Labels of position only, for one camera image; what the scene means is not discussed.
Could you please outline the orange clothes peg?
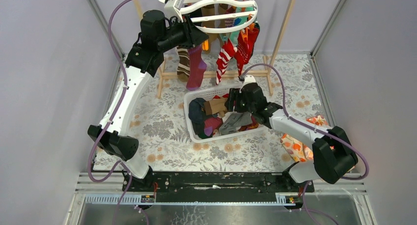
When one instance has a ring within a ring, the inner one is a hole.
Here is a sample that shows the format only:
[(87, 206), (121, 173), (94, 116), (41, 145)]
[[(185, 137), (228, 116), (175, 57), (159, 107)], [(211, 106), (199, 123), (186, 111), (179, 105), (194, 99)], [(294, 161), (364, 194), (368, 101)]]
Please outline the orange clothes peg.
[(208, 51), (210, 49), (210, 43), (209, 40), (205, 40), (202, 44), (201, 44), (202, 50), (203, 51)]

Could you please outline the tan ribbed sock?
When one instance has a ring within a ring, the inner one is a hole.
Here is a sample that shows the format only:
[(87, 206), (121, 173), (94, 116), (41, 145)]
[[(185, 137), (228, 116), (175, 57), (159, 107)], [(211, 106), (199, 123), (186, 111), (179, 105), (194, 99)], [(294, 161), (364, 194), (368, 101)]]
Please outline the tan ribbed sock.
[(228, 112), (228, 109), (225, 106), (227, 100), (227, 98), (218, 98), (204, 102), (204, 109), (206, 115), (218, 114), (220, 118), (223, 118), (225, 114)]

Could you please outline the brown white striped sock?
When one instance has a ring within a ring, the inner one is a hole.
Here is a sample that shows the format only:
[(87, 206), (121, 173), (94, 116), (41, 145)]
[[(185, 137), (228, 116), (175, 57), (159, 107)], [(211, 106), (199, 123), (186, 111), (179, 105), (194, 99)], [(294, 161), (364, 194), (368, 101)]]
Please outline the brown white striped sock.
[(185, 48), (177, 48), (176, 52), (179, 56), (177, 77), (181, 82), (188, 82), (190, 76), (190, 59), (188, 50)]

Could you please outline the white round clip hanger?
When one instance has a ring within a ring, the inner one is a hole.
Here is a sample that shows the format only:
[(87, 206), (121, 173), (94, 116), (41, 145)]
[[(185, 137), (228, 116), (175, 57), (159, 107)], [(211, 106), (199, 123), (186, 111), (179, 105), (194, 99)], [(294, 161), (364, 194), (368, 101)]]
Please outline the white round clip hanger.
[(201, 24), (201, 31), (210, 34), (230, 34), (241, 31), (256, 22), (258, 5), (255, 0), (168, 0), (164, 11), (181, 22), (186, 15), (201, 10), (201, 16), (191, 19)]

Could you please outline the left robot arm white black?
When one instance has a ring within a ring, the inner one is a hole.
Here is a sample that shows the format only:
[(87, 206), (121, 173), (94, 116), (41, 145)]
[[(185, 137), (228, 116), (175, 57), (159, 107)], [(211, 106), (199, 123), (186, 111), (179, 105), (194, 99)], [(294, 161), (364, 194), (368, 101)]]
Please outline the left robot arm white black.
[(160, 10), (143, 14), (140, 31), (131, 50), (121, 60), (122, 81), (107, 113), (98, 125), (88, 128), (94, 148), (115, 157), (134, 177), (140, 191), (152, 186), (150, 166), (138, 152), (139, 141), (127, 134), (133, 111), (149, 81), (164, 61), (164, 53), (176, 48), (196, 48), (208, 39), (200, 15), (192, 12), (167, 17)]

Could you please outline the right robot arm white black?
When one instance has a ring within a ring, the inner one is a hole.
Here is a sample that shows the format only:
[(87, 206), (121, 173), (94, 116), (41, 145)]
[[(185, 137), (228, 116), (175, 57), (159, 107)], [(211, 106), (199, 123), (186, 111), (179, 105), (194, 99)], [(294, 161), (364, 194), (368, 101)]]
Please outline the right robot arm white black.
[(349, 139), (343, 129), (326, 129), (291, 117), (283, 106), (267, 101), (257, 83), (231, 88), (225, 106), (229, 111), (250, 113), (260, 125), (289, 134), (313, 151), (313, 160), (296, 162), (284, 171), (287, 175), (282, 185), (290, 192), (309, 180), (334, 184), (358, 163), (356, 153), (347, 146)]

